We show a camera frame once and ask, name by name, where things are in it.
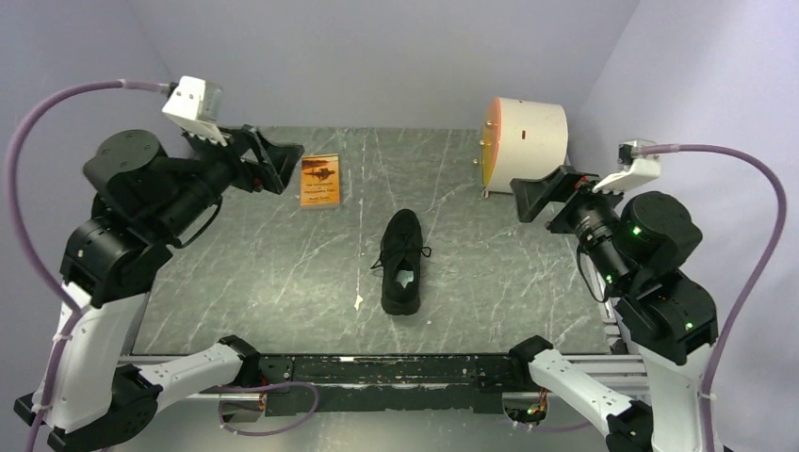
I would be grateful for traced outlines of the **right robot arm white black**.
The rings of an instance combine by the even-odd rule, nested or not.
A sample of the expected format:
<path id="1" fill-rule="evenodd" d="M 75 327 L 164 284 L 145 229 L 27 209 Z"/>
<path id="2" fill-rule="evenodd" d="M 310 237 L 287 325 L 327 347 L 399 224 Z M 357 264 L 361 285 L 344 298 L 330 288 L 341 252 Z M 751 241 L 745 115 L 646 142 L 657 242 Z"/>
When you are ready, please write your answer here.
<path id="1" fill-rule="evenodd" d="M 510 186 L 522 222 L 550 203 L 561 205 L 547 229 L 573 235 L 602 277 L 604 296 L 614 300 L 641 355 L 649 398 L 610 389 L 541 336 L 510 350 L 511 383 L 557 395 L 603 435 L 610 451 L 718 450 L 701 408 L 717 311 L 709 292 L 680 269 L 702 239 L 687 208 L 659 191 L 630 199 L 603 191 L 596 175 L 566 165 L 540 180 L 515 178 Z"/>

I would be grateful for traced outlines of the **black sneaker shoe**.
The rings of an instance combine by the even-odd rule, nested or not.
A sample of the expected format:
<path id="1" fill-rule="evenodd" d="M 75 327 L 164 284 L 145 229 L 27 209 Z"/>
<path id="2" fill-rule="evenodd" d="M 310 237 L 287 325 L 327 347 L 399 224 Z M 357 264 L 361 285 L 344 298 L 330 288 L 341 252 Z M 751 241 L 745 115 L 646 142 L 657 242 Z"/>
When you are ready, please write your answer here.
<path id="1" fill-rule="evenodd" d="M 382 240 L 397 240 L 400 234 L 409 234 L 417 244 L 423 244 L 421 225 L 416 213 L 410 209 L 399 210 L 388 222 Z M 381 305 L 389 315 L 413 315 L 420 307 L 421 258 L 407 254 L 392 259 L 383 267 Z"/>

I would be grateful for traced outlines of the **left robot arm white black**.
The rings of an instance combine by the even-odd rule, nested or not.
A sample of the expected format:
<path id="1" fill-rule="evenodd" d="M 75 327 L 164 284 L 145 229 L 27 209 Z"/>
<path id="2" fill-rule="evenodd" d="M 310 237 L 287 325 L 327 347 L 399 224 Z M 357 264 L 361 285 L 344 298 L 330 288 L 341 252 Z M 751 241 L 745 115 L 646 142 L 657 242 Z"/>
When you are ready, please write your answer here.
<path id="1" fill-rule="evenodd" d="M 170 405 L 216 386 L 246 392 L 264 382 L 262 358 L 229 335 L 211 347 L 160 364 L 120 364 L 130 327 L 156 276 L 202 215 L 215 218 L 223 193 L 285 191 L 301 161 L 300 144 L 269 142 L 249 125 L 223 142 L 189 137 L 194 159 L 167 155 L 140 129 L 108 137 L 83 168 L 96 191 L 90 218 L 67 240 L 63 309 L 51 382 L 19 397 L 15 412 L 50 428 L 56 451 L 95 451 L 124 443 Z"/>

